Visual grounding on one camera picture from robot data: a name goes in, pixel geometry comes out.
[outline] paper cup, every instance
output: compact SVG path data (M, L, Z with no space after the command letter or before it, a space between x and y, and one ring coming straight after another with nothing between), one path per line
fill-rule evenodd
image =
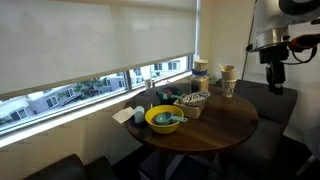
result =
M236 80L236 67L232 65L226 65L222 67L221 75L223 80Z
M204 59L198 59L194 61L194 70L206 71L208 68L208 61Z
M223 80L222 79L222 95L224 97L232 97L233 90L236 86L237 80Z

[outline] window sill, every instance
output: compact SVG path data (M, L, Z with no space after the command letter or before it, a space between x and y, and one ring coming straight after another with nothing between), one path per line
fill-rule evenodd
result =
M179 75L176 75L176 76L167 78L165 80L159 81L156 83L156 86L165 85L167 83L171 83L171 82L183 79L185 77L188 77L190 75L191 75L191 71L187 71L187 72L181 73ZM89 105L88 107L81 108L80 110L75 110L73 112L66 113L63 116L52 118L52 120L46 121L44 123L40 123L40 124L31 126L28 128L24 128L22 130L12 132L8 135L4 135L4 136L0 137L0 148L7 146L9 144L15 143L17 141L23 140L23 139L28 138L30 136L33 136L35 134L44 132L44 131L49 130L51 128L68 123L68 122L73 121L75 119L81 118L83 116L89 115L91 113L94 113L94 112L99 111L101 109L104 109L106 107L115 105L119 102L128 100L143 90L145 90L144 87L138 88L138 89L135 89L129 93L125 93L123 95L120 95L118 97L115 97L112 99L107 99L102 102L99 102L99 103L96 103L93 105Z

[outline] round wooden table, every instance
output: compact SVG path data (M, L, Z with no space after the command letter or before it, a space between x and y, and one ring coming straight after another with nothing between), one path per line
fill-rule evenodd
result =
M147 112L150 104L160 105L156 91L164 87L177 87L184 94L191 93L188 83L169 84L147 89L131 98L125 106L132 108L143 106ZM156 179L169 179L183 159L183 155L193 155L189 157L217 172L225 173L223 169L212 165L212 162L206 162L202 157L194 155L212 155L233 150L248 140L256 130L258 113L248 100L237 94L231 98L223 97L222 89L215 86L209 86L209 91L211 96L199 118L187 117L188 121L180 123L178 129L171 134L162 135L154 132L149 126L137 128L128 121L125 123L130 134L138 141L160 150ZM169 166L167 164L168 152L179 154Z

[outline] cardboard box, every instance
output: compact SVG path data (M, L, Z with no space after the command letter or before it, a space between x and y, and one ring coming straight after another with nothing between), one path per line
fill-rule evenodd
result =
M200 116L200 114L204 108L204 104L202 104L201 106L192 107L192 106L187 106L185 104L180 104L179 102L180 102L180 100L177 99L173 103L173 105L180 108L183 111L185 117L190 117L193 119L198 119L198 117Z

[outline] lid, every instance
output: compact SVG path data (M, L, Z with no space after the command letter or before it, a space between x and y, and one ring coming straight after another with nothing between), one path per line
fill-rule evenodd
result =
M208 70L196 71L196 70L192 69L192 74L196 75L196 76L205 76L205 75L207 75L207 72L208 72Z

